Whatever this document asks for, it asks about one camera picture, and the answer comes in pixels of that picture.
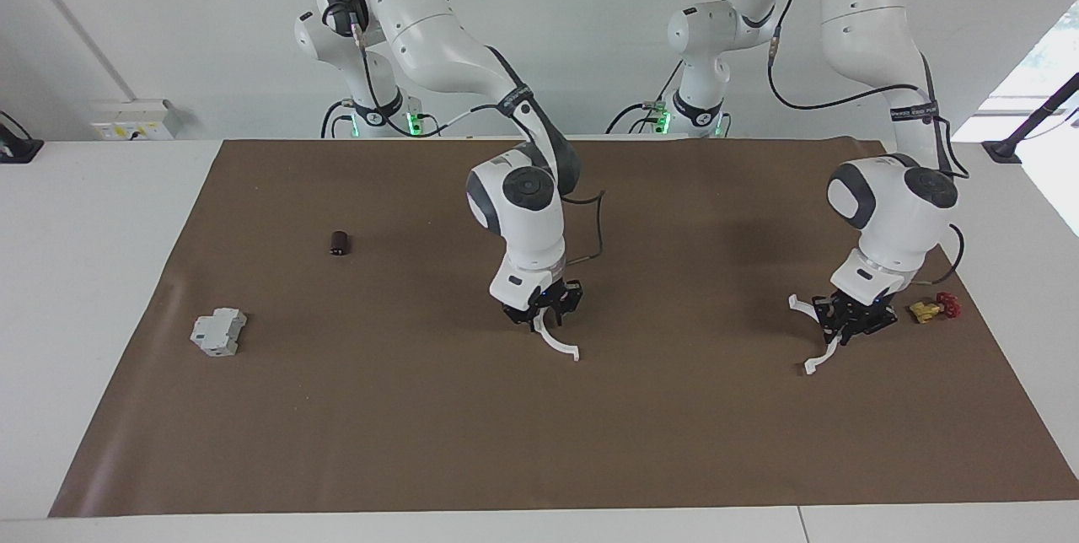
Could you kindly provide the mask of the brown table mat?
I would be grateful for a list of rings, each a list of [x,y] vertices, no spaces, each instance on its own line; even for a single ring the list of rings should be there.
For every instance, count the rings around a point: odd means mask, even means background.
[[[959,279],[959,320],[824,347],[787,297],[856,243],[824,141],[579,142],[606,248],[560,354],[488,293],[488,141],[228,141],[53,517],[1079,498]],[[350,255],[329,255],[336,229]],[[190,339],[246,313],[234,356]]]

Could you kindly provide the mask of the black flat stand base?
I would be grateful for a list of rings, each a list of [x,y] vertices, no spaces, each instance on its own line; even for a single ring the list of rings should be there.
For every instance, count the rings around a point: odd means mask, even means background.
[[[27,128],[0,110],[0,164],[27,164],[44,147]]]

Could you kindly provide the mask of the white half pipe clamp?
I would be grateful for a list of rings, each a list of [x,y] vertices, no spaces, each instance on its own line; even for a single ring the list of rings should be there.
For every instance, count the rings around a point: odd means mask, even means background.
[[[547,347],[552,348],[552,350],[571,356],[575,363],[581,358],[579,347],[570,347],[570,344],[556,340],[552,332],[540,332],[540,338],[544,340],[544,343],[546,343]]]
[[[824,325],[846,325],[844,323],[844,316],[846,315],[845,306],[834,297],[814,297],[812,301],[808,303],[802,301],[796,294],[790,294],[789,298],[787,298],[787,306],[792,311],[805,314],[814,323],[817,323],[822,332],[824,332]],[[836,354],[837,348],[839,348],[839,344],[834,344],[833,347],[827,347],[825,344],[824,354],[816,358],[805,359],[803,366],[805,374],[816,374],[822,363],[827,363],[828,359]]]

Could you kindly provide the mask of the grey circuit breaker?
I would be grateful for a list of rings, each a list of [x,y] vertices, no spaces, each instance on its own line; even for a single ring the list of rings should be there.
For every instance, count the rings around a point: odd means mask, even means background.
[[[234,356],[246,323],[246,313],[240,309],[218,308],[196,320],[190,339],[208,356]]]

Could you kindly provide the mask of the white wall outlet box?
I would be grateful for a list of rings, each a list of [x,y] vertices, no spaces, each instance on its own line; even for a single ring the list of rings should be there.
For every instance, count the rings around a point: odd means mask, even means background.
[[[104,141],[175,140],[180,128],[166,99],[91,101],[91,126]]]

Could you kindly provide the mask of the black pole stand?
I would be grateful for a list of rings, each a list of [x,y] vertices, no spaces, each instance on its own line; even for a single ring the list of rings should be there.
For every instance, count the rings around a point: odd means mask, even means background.
[[[1053,94],[1050,94],[1044,103],[1038,106],[1037,109],[1033,110],[1032,113],[1026,117],[1024,121],[1017,128],[1014,128],[1010,135],[1002,141],[983,141],[981,142],[982,148],[991,160],[995,163],[1006,164],[1006,165],[1020,165],[1022,160],[1017,157],[1017,144],[1040,137],[1044,133],[1052,132],[1062,125],[1075,126],[1079,124],[1079,72],[1071,74],[1062,86],[1060,86]],[[1065,105],[1071,105],[1069,111],[1063,116],[1060,120],[1060,124],[1051,128],[1047,128],[1041,133],[1036,133],[1036,128],[1044,124],[1044,121],[1051,116],[1055,116],[1056,112],[1065,108]]]

